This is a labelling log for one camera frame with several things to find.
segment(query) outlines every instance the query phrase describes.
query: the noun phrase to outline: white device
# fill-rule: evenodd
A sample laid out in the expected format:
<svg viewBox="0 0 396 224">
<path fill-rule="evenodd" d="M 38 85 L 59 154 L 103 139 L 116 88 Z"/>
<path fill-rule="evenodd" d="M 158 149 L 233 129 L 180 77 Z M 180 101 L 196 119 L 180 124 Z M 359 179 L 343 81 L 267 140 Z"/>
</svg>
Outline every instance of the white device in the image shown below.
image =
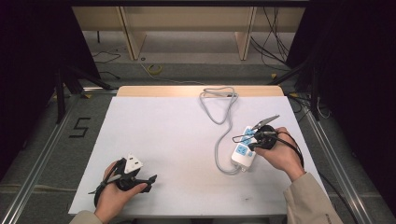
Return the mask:
<svg viewBox="0 0 396 224">
<path fill-rule="evenodd" d="M 125 174 L 129 174 L 143 166 L 143 163 L 134 155 L 129 154 L 125 163 Z"/>
<path fill-rule="evenodd" d="M 252 127 L 247 126 L 243 135 L 239 139 L 239 143 L 236 145 L 235 150 L 233 151 L 233 155 L 231 156 L 231 162 L 234 165 L 239 165 L 242 169 L 242 172 L 245 172 L 250 167 L 251 163 L 253 163 L 254 157 L 256 156 L 255 151 L 251 151 L 248 148 L 250 143 L 256 142 L 256 139 L 253 137 L 253 134 L 256 131 L 251 130 Z"/>
</svg>

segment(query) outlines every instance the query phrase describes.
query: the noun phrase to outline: white table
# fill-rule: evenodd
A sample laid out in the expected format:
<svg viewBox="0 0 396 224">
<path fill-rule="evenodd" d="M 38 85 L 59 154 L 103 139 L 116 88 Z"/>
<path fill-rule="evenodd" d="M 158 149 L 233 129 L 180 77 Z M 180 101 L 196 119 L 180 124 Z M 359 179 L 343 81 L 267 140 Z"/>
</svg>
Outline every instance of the white table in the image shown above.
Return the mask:
<svg viewBox="0 0 396 224">
<path fill-rule="evenodd" d="M 227 98 L 205 100 L 217 119 Z M 219 161 L 232 168 L 232 137 L 261 119 L 285 126 L 304 155 L 305 170 L 323 187 L 303 135 L 285 96 L 241 96 L 233 107 L 233 128 L 219 146 Z M 250 169 L 225 175 L 214 159 L 217 139 L 228 124 L 217 125 L 195 97 L 114 97 L 69 214 L 94 211 L 93 191 L 107 166 L 133 153 L 144 163 L 138 178 L 158 175 L 150 193 L 135 196 L 122 211 L 126 217 L 262 217 L 286 214 L 286 174 L 256 157 Z"/>
</svg>

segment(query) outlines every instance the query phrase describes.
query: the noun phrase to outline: person's right hand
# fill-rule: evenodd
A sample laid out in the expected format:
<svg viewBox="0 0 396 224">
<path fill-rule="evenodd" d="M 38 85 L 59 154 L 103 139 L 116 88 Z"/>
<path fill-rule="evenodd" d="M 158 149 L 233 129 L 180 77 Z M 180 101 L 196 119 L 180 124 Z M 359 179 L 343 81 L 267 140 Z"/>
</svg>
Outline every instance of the person's right hand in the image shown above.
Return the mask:
<svg viewBox="0 0 396 224">
<path fill-rule="evenodd" d="M 288 130 L 284 127 L 276 129 L 278 138 L 285 140 L 292 144 L 294 147 L 296 143 L 285 133 Z M 268 160 L 276 169 L 286 172 L 291 181 L 298 179 L 300 176 L 305 174 L 305 170 L 301 165 L 300 158 L 297 153 L 287 145 L 276 141 L 274 147 L 271 150 L 255 147 L 254 151 Z"/>
<path fill-rule="evenodd" d="M 116 161 L 107 167 L 104 179 L 115 164 Z M 123 191 L 120 190 L 115 183 L 108 184 L 99 197 L 94 213 L 103 223 L 108 223 L 113 217 L 119 214 L 124 205 L 127 204 L 132 197 L 140 193 L 146 186 L 147 184 L 143 183 L 134 186 L 132 189 Z"/>
</svg>

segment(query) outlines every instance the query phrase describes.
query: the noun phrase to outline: jacket sleeve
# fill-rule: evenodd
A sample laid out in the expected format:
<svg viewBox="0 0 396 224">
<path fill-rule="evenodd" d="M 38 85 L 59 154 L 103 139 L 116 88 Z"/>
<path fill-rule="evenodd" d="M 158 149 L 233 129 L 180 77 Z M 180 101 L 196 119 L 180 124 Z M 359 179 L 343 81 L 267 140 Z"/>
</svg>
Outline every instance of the jacket sleeve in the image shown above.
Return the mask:
<svg viewBox="0 0 396 224">
<path fill-rule="evenodd" d="M 70 222 L 70 224 L 103 224 L 92 212 L 81 211 Z"/>
<path fill-rule="evenodd" d="M 302 175 L 295 180 L 284 195 L 288 205 L 288 224 L 343 223 L 311 174 Z"/>
</svg>

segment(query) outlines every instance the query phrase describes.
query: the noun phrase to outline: gray cable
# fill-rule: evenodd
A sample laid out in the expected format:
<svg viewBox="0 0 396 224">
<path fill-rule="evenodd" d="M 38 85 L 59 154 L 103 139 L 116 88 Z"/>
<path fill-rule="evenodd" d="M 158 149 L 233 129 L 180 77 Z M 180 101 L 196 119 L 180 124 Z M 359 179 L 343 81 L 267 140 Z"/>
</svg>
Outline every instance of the gray cable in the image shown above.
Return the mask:
<svg viewBox="0 0 396 224">
<path fill-rule="evenodd" d="M 231 89 L 232 91 L 221 91 L 224 89 Z M 207 107 L 204 103 L 204 98 L 207 94 L 220 96 L 220 97 L 221 96 L 222 97 L 230 97 L 230 103 L 227 107 L 227 110 L 225 112 L 225 115 L 224 115 L 224 118 L 222 121 L 217 121 L 217 120 L 213 119 L 212 115 L 210 114 L 209 110 L 207 109 Z M 223 87 L 223 88 L 215 88 L 215 89 L 214 88 L 206 88 L 206 89 L 204 89 L 203 92 L 200 93 L 199 99 L 201 101 L 201 104 L 204 107 L 206 114 L 210 117 L 210 119 L 213 122 L 220 125 L 220 124 L 223 124 L 225 122 L 225 120 L 228 120 L 229 127 L 228 127 L 227 131 L 218 139 L 218 141 L 215 144 L 215 162 L 216 162 L 216 165 L 219 168 L 219 170 L 222 171 L 224 174 L 235 175 L 239 172 L 239 169 L 240 169 L 239 165 L 235 165 L 235 168 L 232 170 L 225 170 L 219 164 L 219 144 L 220 144 L 221 140 L 224 138 L 224 136 L 227 135 L 227 133 L 229 133 L 231 128 L 233 127 L 233 122 L 231 120 L 231 108 L 233 107 L 233 103 L 235 103 L 235 101 L 238 99 L 238 93 L 235 92 L 235 89 L 233 87 Z"/>
</svg>

